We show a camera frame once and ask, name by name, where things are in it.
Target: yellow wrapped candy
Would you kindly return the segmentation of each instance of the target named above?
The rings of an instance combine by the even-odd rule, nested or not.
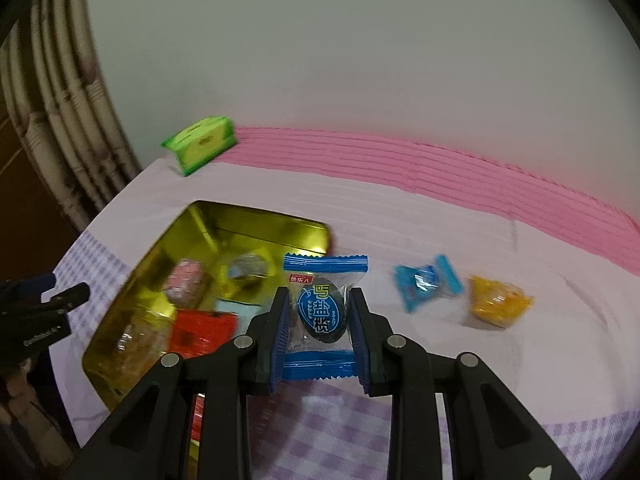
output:
[[[482,321],[507,328],[532,302],[519,286],[471,277],[471,312]]]

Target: green and yellow box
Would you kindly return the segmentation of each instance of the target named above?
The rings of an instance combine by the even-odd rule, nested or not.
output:
[[[206,117],[169,137],[162,147],[174,153],[187,176],[236,144],[236,130],[228,117]]]

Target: white wall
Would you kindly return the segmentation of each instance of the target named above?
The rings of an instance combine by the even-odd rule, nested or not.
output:
[[[403,136],[640,218],[640,52],[606,0],[89,0],[143,164],[210,114]]]

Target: silver screw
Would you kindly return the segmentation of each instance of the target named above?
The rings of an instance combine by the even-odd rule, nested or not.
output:
[[[171,368],[180,362],[180,356],[178,354],[164,354],[160,359],[160,364],[165,368]]]
[[[249,348],[252,344],[254,344],[254,340],[249,335],[239,335],[234,339],[236,348]]]
[[[393,348],[402,348],[406,345],[406,339],[398,334],[390,335],[386,338],[386,342],[389,343],[389,346]]]
[[[480,361],[478,360],[478,356],[476,356],[475,354],[466,352],[460,356],[460,362],[463,365],[468,366],[469,368],[473,368],[474,366],[478,366],[478,363]]]

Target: gingham pattern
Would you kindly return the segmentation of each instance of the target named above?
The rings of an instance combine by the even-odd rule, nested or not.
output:
[[[91,298],[70,314],[72,337],[86,348],[129,268],[84,232],[54,273],[48,296],[87,282]],[[611,416],[547,424],[543,427],[583,480],[597,480],[625,445],[640,410]],[[323,381],[283,383],[269,399],[250,401],[252,455],[257,479],[386,478],[390,407]],[[96,420],[96,428],[102,419]],[[446,420],[440,419],[444,478],[451,478]]]

